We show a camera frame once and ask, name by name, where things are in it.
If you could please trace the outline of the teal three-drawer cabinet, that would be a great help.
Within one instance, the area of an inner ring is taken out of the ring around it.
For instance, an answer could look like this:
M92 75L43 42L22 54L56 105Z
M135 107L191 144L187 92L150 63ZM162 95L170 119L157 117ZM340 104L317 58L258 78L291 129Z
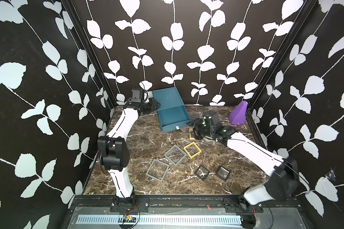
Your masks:
M152 93L161 104L157 109L160 130L167 133L188 127L190 117L176 87L154 90Z

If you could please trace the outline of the yellow brooch box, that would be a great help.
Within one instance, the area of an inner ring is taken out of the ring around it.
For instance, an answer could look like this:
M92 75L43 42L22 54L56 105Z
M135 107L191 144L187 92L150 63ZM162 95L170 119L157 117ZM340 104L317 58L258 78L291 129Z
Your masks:
M202 152L195 142L188 144L187 146L183 147L183 149L191 159Z
M189 128L189 139L190 140L195 140L194 130L192 128Z

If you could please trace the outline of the gray brooch box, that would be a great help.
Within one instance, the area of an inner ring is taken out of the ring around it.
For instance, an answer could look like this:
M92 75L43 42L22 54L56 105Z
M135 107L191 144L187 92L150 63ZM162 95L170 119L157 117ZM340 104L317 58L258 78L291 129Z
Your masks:
M174 166L177 166L182 163L187 154L177 145L174 145L164 154L164 156Z
M146 176L158 182L163 182L169 167L168 164L154 159L146 172Z

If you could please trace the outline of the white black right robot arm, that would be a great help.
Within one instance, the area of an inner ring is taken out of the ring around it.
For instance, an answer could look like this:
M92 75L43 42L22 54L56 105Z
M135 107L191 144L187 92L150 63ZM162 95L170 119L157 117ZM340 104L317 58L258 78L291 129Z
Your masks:
M218 113L212 110L201 118L189 121L191 135L195 139L206 138L235 150L260 167L269 179L247 188L238 197L238 206L248 211L253 206L268 200L286 201L299 186L298 163L293 158L273 154L245 137L232 126L221 124Z

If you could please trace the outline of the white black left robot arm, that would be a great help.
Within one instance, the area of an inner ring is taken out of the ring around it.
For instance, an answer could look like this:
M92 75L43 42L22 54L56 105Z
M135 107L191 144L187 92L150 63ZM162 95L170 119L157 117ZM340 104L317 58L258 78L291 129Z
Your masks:
M130 98L122 109L121 116L113 129L97 141L100 165L111 175L116 188L116 196L131 201L133 186L127 165L130 160L126 139L141 114L149 114L160 107L154 98L141 101Z

